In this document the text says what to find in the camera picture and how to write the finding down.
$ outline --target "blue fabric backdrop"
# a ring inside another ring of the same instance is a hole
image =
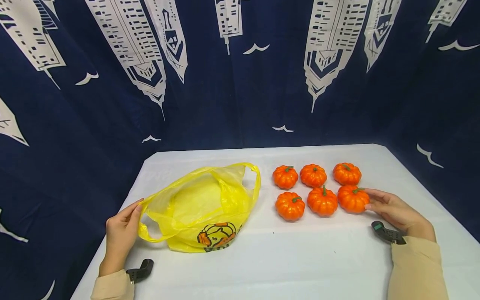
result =
[[[0,2],[2,299],[68,299],[158,151],[383,144],[480,240],[478,11]]]

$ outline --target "green pumpkin stem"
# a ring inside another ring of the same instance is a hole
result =
[[[356,190],[353,190],[352,192],[356,195],[358,191],[363,191],[364,188],[357,188]]]

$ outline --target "duck logo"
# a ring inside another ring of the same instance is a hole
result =
[[[197,241],[205,246],[205,252],[211,252],[230,246],[236,235],[237,229],[232,223],[216,223],[205,226],[198,234]]]

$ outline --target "beige sleeve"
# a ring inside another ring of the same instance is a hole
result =
[[[448,300],[440,246],[414,237],[404,239],[406,245],[392,245],[388,300]]]
[[[135,285],[125,270],[98,277],[95,280],[91,300],[133,300]]]

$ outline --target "orange pumpkin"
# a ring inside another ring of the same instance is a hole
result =
[[[335,194],[331,190],[314,188],[307,198],[308,207],[319,216],[331,216],[338,208]]]
[[[365,211],[365,205],[370,203],[370,197],[356,185],[344,185],[338,190],[340,206],[347,212],[359,214]]]
[[[279,166],[273,172],[273,182],[281,189],[291,189],[298,179],[299,175],[293,167]]]
[[[338,164],[333,168],[333,178],[341,185],[357,185],[361,179],[361,172],[353,164]]]
[[[310,164],[300,170],[300,180],[306,186],[319,188],[327,180],[327,174],[321,166]]]
[[[305,202],[294,192],[284,192],[278,195],[275,208],[286,221],[296,221],[303,216]]]

